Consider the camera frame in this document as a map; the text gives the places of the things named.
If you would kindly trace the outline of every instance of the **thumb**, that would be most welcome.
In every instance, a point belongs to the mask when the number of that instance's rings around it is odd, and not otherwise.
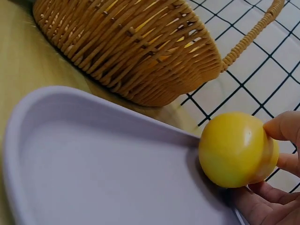
[[[281,141],[291,141],[300,147],[300,112],[287,111],[264,124],[266,133]]]

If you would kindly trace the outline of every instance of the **finger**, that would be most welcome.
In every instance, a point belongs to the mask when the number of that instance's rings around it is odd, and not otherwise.
[[[249,185],[249,188],[270,203],[288,204],[300,196],[299,193],[286,193],[282,190],[272,187],[267,182]]]
[[[263,127],[267,134],[274,139],[289,140],[297,146],[300,144],[300,112],[284,112],[265,123]]]
[[[299,160],[297,154],[281,153],[279,155],[277,166],[280,169],[288,171],[296,176],[300,175],[299,172]]]
[[[243,217],[253,225],[261,224],[273,209],[246,187],[232,190],[232,200]]]

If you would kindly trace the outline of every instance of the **basket handle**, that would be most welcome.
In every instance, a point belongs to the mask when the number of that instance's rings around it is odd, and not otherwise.
[[[242,54],[242,52],[254,41],[259,33],[265,29],[281,12],[285,0],[274,0],[264,17],[248,32],[248,34],[226,55],[222,62],[222,70],[224,72],[231,66]]]

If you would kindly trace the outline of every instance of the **hand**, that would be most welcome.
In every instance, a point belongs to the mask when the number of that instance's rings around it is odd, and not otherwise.
[[[300,112],[285,112],[264,128],[272,138],[291,141],[300,150]],[[280,154],[277,166],[300,177],[298,156]],[[249,189],[233,189],[232,199],[250,225],[300,225],[300,193],[289,194],[261,182],[249,185]]]

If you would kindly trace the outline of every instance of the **table surface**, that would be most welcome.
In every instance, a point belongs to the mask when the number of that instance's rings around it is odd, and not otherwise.
[[[32,5],[26,0],[0,0],[0,142],[14,106],[31,91],[50,85],[81,89],[172,126],[197,133],[196,123],[179,101],[163,108],[141,107],[108,92],[80,73],[36,28],[31,8]],[[6,224],[13,224],[13,220],[1,179],[0,225]]]

